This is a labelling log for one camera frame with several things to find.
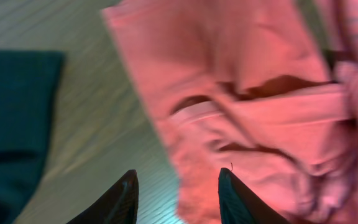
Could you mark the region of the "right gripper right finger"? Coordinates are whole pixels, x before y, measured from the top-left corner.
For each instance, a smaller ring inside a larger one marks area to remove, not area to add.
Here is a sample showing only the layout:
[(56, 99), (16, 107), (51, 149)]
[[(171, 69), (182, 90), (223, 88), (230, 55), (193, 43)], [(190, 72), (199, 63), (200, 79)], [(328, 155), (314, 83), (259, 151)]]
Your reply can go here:
[(222, 224), (289, 224), (227, 168), (220, 170), (218, 195)]

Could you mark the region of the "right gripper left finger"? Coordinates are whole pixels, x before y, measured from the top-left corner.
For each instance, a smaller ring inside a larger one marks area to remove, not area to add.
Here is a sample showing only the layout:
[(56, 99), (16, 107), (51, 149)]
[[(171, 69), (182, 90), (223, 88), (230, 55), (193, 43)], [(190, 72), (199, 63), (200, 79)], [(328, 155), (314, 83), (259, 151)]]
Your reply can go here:
[(136, 224), (138, 206), (139, 181), (132, 169), (67, 224)]

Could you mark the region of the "red t-shirt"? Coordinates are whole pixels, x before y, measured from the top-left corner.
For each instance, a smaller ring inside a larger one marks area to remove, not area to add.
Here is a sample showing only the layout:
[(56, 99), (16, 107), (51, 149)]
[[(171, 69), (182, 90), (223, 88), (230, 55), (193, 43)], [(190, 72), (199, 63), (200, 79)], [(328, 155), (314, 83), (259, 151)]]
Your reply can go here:
[(220, 223), (230, 169), (259, 223), (358, 223), (358, 1), (122, 1), (102, 11), (178, 175)]

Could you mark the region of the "black t-shirt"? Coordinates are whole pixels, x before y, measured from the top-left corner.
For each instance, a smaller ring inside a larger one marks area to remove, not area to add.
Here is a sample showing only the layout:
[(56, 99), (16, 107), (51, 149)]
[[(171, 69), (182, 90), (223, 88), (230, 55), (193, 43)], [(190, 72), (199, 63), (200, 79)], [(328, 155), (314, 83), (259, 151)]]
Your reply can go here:
[(56, 51), (0, 50), (0, 223), (16, 219), (40, 182), (64, 61)]

